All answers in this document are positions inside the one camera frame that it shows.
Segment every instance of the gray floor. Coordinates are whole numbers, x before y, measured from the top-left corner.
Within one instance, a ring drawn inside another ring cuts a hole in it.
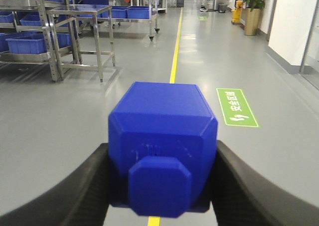
[[[230,13],[202,13],[198,4],[185,3],[176,82],[199,85],[219,119],[218,138],[236,154],[319,206],[319,92],[277,65],[261,36],[244,36],[231,24]],[[0,66],[0,215],[50,189],[106,142],[107,116],[133,82],[169,82],[179,13],[172,8],[160,16],[154,42],[147,24],[116,26],[121,72],[111,85],[100,84],[95,72],[72,70],[53,84],[47,66]],[[83,48],[90,49],[94,40],[85,36]],[[243,89],[261,128],[225,126],[216,88]],[[106,225],[128,222],[146,225],[147,218],[128,209],[109,210]],[[212,226],[215,218],[209,211],[162,220],[163,226],[181,224]]]

